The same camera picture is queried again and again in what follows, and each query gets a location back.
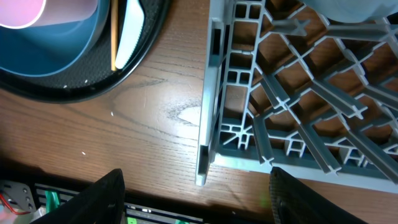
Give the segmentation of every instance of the chopstick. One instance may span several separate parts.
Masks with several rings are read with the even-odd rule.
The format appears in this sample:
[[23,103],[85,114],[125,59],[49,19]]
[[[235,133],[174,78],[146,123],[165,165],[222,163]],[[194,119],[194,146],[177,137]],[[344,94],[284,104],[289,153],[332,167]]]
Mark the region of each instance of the chopstick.
[[116,54],[118,52],[119,35],[119,0],[112,0],[111,7],[111,70],[116,71]]

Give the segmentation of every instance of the plastic dish rack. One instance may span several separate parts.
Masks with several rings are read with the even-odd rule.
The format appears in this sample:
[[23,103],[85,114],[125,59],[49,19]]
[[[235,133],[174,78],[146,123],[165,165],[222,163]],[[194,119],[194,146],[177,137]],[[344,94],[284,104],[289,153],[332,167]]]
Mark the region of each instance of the plastic dish rack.
[[397,16],[210,4],[196,184],[213,163],[398,193]]

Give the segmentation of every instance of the cup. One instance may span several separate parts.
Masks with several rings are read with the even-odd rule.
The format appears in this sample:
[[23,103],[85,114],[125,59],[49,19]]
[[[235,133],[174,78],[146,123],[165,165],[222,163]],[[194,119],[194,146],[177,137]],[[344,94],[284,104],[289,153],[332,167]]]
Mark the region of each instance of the cup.
[[98,0],[0,0],[0,26],[23,29],[82,21],[97,5]]

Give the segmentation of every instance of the knife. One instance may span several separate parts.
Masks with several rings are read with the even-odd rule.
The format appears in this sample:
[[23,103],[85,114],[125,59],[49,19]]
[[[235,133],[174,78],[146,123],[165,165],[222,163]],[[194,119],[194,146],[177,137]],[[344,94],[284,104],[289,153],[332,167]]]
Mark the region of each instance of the knife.
[[116,68],[122,69],[129,61],[136,48],[143,26],[144,11],[141,8],[139,0],[127,0],[122,36],[118,54],[116,55]]

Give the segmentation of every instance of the round black tray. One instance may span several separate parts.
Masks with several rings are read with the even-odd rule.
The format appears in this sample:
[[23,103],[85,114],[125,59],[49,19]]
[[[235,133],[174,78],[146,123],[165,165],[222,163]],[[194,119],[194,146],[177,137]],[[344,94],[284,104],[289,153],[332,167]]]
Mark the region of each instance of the round black tray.
[[[121,33],[127,1],[119,2]],[[134,71],[154,44],[169,10],[170,0],[141,0],[141,6],[145,14],[144,27],[136,49],[123,70],[111,71],[111,25],[108,16],[95,46],[70,68],[41,78],[22,77],[0,70],[0,88],[47,103],[75,103],[110,91]]]

